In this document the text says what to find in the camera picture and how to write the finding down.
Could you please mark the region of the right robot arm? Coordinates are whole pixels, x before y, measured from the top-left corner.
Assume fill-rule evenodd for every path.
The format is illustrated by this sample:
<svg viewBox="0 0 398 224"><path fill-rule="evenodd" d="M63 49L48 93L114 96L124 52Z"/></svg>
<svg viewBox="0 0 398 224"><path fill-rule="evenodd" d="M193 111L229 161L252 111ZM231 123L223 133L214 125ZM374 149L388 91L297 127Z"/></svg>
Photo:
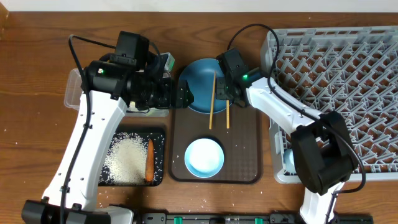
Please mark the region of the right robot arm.
<svg viewBox="0 0 398 224"><path fill-rule="evenodd" d="M344 183L363 163L344 117L322 113L284 91L259 68L224 68L216 83L219 100L244 101L273 119L290 136L294 169L305 186L300 216L305 223L330 223Z"/></svg>

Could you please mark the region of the light blue plastic cup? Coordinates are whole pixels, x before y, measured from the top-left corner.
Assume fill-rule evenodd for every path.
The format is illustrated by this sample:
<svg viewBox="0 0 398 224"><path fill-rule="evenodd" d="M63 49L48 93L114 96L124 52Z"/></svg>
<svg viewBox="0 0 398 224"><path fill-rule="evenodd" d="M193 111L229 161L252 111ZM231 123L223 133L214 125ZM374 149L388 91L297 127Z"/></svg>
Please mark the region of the light blue plastic cup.
<svg viewBox="0 0 398 224"><path fill-rule="evenodd" d="M294 154L291 149L288 149L284 152L284 164L285 170L290 174L296 174L295 163L294 163Z"/></svg>

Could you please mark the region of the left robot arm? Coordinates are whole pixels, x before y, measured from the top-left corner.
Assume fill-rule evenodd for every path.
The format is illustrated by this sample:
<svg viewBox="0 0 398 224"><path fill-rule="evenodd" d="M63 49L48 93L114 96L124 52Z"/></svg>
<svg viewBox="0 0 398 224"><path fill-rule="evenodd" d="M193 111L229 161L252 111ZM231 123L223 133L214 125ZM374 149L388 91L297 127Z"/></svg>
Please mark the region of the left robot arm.
<svg viewBox="0 0 398 224"><path fill-rule="evenodd" d="M138 112L186 108L194 101L186 81L164 77L168 56L146 37L122 31L113 52L78 67L82 94L63 159L39 201L27 200L26 223L134 223L120 206L96 208L98 181L114 133L134 103Z"/></svg>

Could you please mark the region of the orange carrot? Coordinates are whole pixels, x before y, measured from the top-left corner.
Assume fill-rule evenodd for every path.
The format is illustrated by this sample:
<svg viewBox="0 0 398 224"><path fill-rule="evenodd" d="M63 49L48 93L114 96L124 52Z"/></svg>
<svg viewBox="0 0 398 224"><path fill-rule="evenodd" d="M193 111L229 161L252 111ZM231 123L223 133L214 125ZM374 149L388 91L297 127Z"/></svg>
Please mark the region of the orange carrot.
<svg viewBox="0 0 398 224"><path fill-rule="evenodd" d="M146 182L152 182L154 179L154 143L150 139L147 147L147 159L146 159L146 171L145 180Z"/></svg>

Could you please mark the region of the light blue bowl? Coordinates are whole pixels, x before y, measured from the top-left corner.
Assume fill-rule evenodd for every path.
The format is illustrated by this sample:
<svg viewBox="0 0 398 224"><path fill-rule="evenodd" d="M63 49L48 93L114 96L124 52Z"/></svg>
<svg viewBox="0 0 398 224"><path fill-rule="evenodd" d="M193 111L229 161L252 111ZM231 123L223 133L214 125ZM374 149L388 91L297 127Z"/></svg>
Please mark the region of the light blue bowl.
<svg viewBox="0 0 398 224"><path fill-rule="evenodd" d="M184 163L189 173L195 177L200 179L213 177L224 165L223 148L210 138L196 139L186 148Z"/></svg>

